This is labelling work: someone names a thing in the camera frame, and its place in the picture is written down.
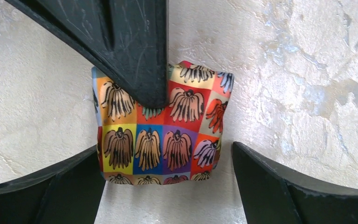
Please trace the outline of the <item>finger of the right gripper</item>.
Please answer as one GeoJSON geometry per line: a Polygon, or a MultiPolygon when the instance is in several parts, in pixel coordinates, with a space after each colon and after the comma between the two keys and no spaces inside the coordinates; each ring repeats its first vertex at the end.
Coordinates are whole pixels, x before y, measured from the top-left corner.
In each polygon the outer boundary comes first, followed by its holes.
{"type": "Polygon", "coordinates": [[[167,0],[10,0],[147,108],[168,104],[167,0]]]}

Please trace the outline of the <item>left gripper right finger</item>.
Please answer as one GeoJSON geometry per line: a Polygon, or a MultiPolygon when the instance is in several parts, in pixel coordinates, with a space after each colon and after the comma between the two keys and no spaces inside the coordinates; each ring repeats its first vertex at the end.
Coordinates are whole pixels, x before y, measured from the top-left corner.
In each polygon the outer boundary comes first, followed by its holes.
{"type": "Polygon", "coordinates": [[[249,224],[358,224],[358,189],[305,175],[237,141],[232,161],[249,224]]]}

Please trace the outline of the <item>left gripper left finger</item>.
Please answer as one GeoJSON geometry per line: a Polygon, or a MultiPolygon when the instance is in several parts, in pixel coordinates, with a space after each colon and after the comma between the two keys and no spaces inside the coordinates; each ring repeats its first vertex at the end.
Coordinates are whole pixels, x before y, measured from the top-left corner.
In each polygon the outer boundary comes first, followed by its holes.
{"type": "Polygon", "coordinates": [[[0,183],[0,224],[92,224],[104,186],[93,146],[0,183]]]}

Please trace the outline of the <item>colourful patterned tie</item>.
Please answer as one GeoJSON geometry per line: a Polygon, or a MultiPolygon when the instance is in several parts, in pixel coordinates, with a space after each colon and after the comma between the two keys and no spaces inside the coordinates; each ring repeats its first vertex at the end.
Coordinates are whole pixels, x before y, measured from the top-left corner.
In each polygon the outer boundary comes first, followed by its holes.
{"type": "Polygon", "coordinates": [[[182,61],[168,66],[169,103],[149,109],[92,69],[102,176],[115,184],[176,184],[210,178],[221,152],[234,74],[182,61]]]}

